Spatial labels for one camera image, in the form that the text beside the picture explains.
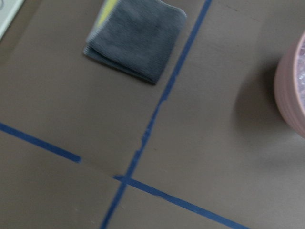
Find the folded grey cloth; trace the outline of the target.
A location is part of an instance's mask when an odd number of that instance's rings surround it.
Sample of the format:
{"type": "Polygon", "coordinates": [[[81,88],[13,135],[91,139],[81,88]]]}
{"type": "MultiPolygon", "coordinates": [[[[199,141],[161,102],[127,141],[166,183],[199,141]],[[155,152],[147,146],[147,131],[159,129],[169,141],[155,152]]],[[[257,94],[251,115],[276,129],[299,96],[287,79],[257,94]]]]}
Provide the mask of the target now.
{"type": "Polygon", "coordinates": [[[83,53],[157,84],[186,19],[182,9],[161,0],[106,0],[83,53]]]}

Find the pink bowl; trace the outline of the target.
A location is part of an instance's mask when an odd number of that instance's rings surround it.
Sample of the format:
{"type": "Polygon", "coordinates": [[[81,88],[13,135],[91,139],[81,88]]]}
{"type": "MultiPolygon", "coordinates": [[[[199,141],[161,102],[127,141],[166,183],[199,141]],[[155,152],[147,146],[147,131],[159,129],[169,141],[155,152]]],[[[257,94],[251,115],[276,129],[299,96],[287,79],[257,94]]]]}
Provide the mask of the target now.
{"type": "Polygon", "coordinates": [[[281,57],[274,76],[274,97],[284,121],[302,138],[305,136],[305,109],[298,95],[297,58],[305,34],[287,49],[281,57]]]}

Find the clear ice cubes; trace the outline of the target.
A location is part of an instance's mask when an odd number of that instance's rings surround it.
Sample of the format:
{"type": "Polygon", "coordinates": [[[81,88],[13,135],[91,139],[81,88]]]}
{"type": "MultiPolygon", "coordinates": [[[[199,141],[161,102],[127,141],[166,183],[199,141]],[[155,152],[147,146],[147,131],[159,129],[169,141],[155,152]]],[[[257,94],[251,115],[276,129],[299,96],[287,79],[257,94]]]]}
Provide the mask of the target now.
{"type": "Polygon", "coordinates": [[[303,43],[297,58],[297,85],[298,95],[305,106],[305,44],[303,43]]]}

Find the cream plastic tray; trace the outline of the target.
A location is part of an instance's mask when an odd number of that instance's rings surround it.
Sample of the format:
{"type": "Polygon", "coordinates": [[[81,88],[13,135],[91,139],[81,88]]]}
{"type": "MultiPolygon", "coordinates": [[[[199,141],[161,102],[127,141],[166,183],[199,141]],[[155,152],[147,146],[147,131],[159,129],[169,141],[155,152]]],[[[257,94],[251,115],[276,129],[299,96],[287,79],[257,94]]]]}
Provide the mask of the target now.
{"type": "Polygon", "coordinates": [[[2,40],[24,0],[0,0],[0,39],[2,40]]]}

